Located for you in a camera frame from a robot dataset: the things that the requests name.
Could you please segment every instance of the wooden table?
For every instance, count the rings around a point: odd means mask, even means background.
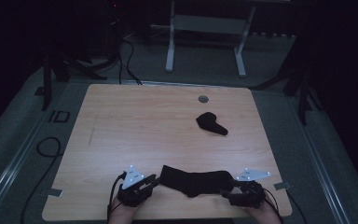
[[[201,103],[199,96],[209,98]],[[228,129],[223,136],[202,130],[196,118],[212,112]],[[185,172],[229,171],[245,167],[271,172],[257,180],[278,201],[282,216],[292,208],[251,92],[240,88],[91,85],[79,111],[49,197],[45,220],[106,219],[112,184],[134,165],[144,175],[160,175],[166,164]],[[157,186],[137,219],[246,217],[220,195],[189,199]]]

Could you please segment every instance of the black cloth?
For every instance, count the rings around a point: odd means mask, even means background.
[[[220,190],[232,191],[232,179],[232,175],[227,171],[187,173],[164,165],[159,184],[177,189],[187,197],[194,198],[200,194],[220,194]]]
[[[217,116],[214,113],[206,112],[196,118],[200,128],[209,132],[227,135],[228,130],[216,123]]]

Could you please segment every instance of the gray carpet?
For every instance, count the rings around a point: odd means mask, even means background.
[[[243,57],[248,76],[239,78],[232,49],[204,46],[193,48],[181,43],[176,47],[175,66],[172,73],[166,73],[165,58],[167,46],[158,43],[135,43],[135,51],[131,59],[131,71],[144,83],[147,81],[187,83],[198,85],[247,87],[259,84],[277,74],[285,54],[294,39],[263,36],[251,36],[246,43]],[[123,46],[123,58],[129,56],[130,46]],[[117,83],[117,66],[101,75],[108,77],[102,83]],[[54,82],[55,102],[49,111],[41,112],[42,99],[33,96],[37,86],[41,85],[42,74],[30,77],[21,92],[13,100],[7,112],[0,118],[0,174],[7,167],[23,139],[28,136],[34,124],[42,120],[40,129],[30,143],[30,153],[14,180],[7,196],[0,204],[0,223],[20,222],[21,210],[38,179],[48,168],[51,159],[41,157],[35,150],[37,142],[49,137],[58,137],[62,142],[62,150],[76,121],[78,109],[90,83],[87,77],[75,76],[69,84]],[[296,107],[297,99],[284,97],[281,93],[282,83],[278,83],[265,91],[253,91],[257,108],[268,140],[278,163],[284,181],[293,187],[289,193],[299,204],[309,223],[336,223],[326,200],[324,189],[315,172],[310,159],[309,145],[301,132],[301,126],[294,116],[292,107]],[[48,122],[51,110],[70,111],[71,118],[67,123]],[[317,147],[337,192],[342,199],[342,206],[348,213],[351,223],[358,223],[358,176],[354,171],[345,149],[323,111],[313,107],[307,113],[308,131]],[[46,152],[54,153],[57,146],[53,141],[43,145]],[[46,202],[46,190],[51,186],[60,160],[53,166],[41,187],[36,190],[25,214],[25,223],[46,223],[41,213]],[[285,223],[304,223],[293,206],[293,214],[284,219]],[[104,223],[64,222],[64,223]],[[160,221],[158,223],[254,223],[246,219],[217,220],[177,220]]]

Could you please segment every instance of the hand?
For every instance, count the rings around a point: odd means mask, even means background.
[[[110,214],[109,224],[131,224],[140,206],[142,205],[128,207],[124,204],[120,204],[118,198],[115,197],[112,203],[112,209],[116,209]]]
[[[266,199],[271,203],[271,199],[267,194]],[[281,224],[280,218],[274,209],[266,202],[263,202],[259,208],[243,207],[242,209],[256,219],[258,224]]]

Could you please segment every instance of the black cable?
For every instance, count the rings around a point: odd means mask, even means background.
[[[269,195],[271,195],[272,199],[275,202],[275,206],[266,198],[264,199],[264,202],[266,202],[274,211],[274,213],[277,215],[278,219],[280,220],[280,222],[283,224],[283,218],[281,217],[281,214],[279,214],[279,207],[278,207],[278,203],[277,200],[275,199],[274,195],[267,189],[264,189]]]
[[[110,190],[109,204],[108,204],[108,206],[107,206],[107,209],[108,209],[108,210],[107,210],[107,212],[108,212],[108,214],[107,214],[107,221],[108,221],[108,222],[109,222],[110,215],[113,213],[113,211],[115,211],[115,210],[122,204],[122,202],[120,202],[118,205],[116,205],[114,208],[112,208],[113,195],[114,195],[114,191],[115,191],[115,188],[116,188],[116,184],[117,184],[118,180],[124,179],[124,178],[126,177],[126,174],[127,174],[127,173],[124,172],[123,174],[119,175],[119,176],[116,178],[115,182],[113,183],[112,189]]]
[[[131,54],[130,54],[130,56],[129,56],[129,59],[127,60],[127,65],[124,65],[124,64],[123,64],[123,59],[122,59],[122,57],[121,57],[121,53],[120,53],[120,52],[118,53],[118,60],[119,60],[119,62],[120,62],[120,68],[119,68],[120,70],[118,71],[118,83],[121,84],[122,69],[125,68],[125,69],[127,70],[128,74],[130,75],[130,77],[132,77],[132,79],[135,80],[138,85],[143,85],[142,82],[141,82],[141,80],[140,80],[138,77],[136,77],[136,76],[133,74],[133,72],[130,70],[130,68],[129,68],[129,66],[130,66],[130,60],[131,60],[131,57],[132,57],[132,55],[133,55],[133,44],[130,43],[130,42],[128,42],[128,41],[126,41],[126,40],[123,40],[123,42],[124,42],[124,43],[127,43],[127,44],[129,44],[129,45],[131,46]]]
[[[278,219],[280,220],[280,222],[283,224],[283,218],[281,217],[281,215],[279,214],[278,210],[275,208],[275,206],[267,199],[264,199],[264,202],[266,202],[269,206],[271,206],[272,210],[274,211],[274,213],[277,215]]]
[[[130,43],[129,41],[123,39],[123,42],[130,45],[131,46],[131,53],[130,53],[130,56],[129,56],[129,59],[127,60],[127,65],[125,66],[125,68],[127,69],[127,72],[129,73],[129,75],[136,81],[136,83],[138,85],[142,85],[142,82],[141,80],[139,80],[138,77],[136,77],[133,72],[130,70],[130,60],[132,58],[132,55],[133,55],[133,44]]]
[[[40,149],[40,145],[44,142],[46,142],[47,140],[55,140],[57,142],[57,151],[54,155],[49,155],[49,154],[45,154],[41,151]],[[42,175],[42,177],[39,179],[39,181],[36,183],[36,185],[34,186],[34,189],[31,191],[30,195],[28,196],[27,200],[25,201],[24,206],[22,207],[22,211],[21,211],[21,220],[20,223],[23,224],[24,223],[24,217],[25,217],[25,211],[27,209],[28,203],[31,201],[32,197],[34,196],[34,193],[36,192],[37,188],[39,187],[39,185],[42,183],[42,181],[46,178],[46,176],[48,175],[48,172],[50,172],[51,168],[53,167],[55,161],[63,155],[63,153],[61,153],[61,142],[58,138],[56,137],[47,137],[45,139],[43,139],[42,141],[40,141],[37,146],[36,146],[36,150],[37,153],[39,153],[39,155],[43,156],[43,157],[48,157],[48,158],[53,158],[50,166],[48,167],[48,169],[46,170],[46,172]]]
[[[296,208],[298,209],[298,212],[300,213],[300,215],[302,216],[304,223],[308,224],[308,221],[303,213],[303,211],[301,210],[300,206],[298,205],[298,203],[296,203],[295,199],[292,197],[292,195],[289,193],[289,191],[286,191],[287,195],[289,196],[290,200],[292,200],[292,202],[295,204]]]
[[[269,195],[271,195],[272,199],[274,200],[275,202],[275,206],[276,206],[276,209],[277,211],[279,212],[279,207],[278,207],[278,203],[277,203],[277,200],[275,199],[274,195],[267,189],[264,189]]]

